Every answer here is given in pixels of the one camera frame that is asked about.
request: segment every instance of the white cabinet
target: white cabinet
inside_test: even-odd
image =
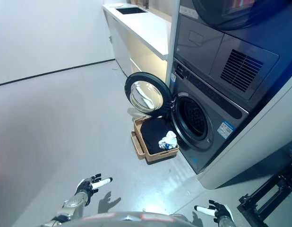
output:
[[[122,15],[109,5],[104,11],[115,59],[126,76],[143,71],[165,81],[170,22],[150,12]]]

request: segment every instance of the washing machine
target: washing machine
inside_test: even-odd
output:
[[[291,77],[292,0],[180,0],[173,56],[168,86],[139,72],[125,93],[170,122],[198,174]]]
[[[155,75],[137,72],[127,78],[125,94],[140,112],[170,123],[180,151],[198,174],[216,157],[248,112],[184,66],[172,80],[171,91]]]

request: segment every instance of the white cloth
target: white cloth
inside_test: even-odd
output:
[[[167,132],[166,137],[163,137],[160,141],[159,141],[159,147],[161,149],[172,149],[172,148],[176,148],[176,145],[178,144],[178,141],[176,139],[176,135],[174,134],[173,131],[169,131]]]

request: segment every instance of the robotic arm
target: robotic arm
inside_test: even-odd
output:
[[[78,184],[75,195],[66,200],[57,215],[49,222],[41,225],[41,227],[60,226],[64,222],[81,218],[83,216],[83,208],[89,205],[93,194],[99,191],[98,188],[111,181],[111,177],[102,180],[101,174],[83,179]]]
[[[216,222],[219,227],[236,227],[233,222],[232,213],[227,205],[222,205],[213,200],[209,200],[209,204],[209,208],[195,206],[194,209],[198,212],[213,216],[214,222]]]

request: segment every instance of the white countertop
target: white countertop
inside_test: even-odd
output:
[[[137,37],[162,60],[168,58],[168,40],[171,22],[147,13],[121,14],[116,8],[137,7],[131,4],[105,4],[104,10]]]

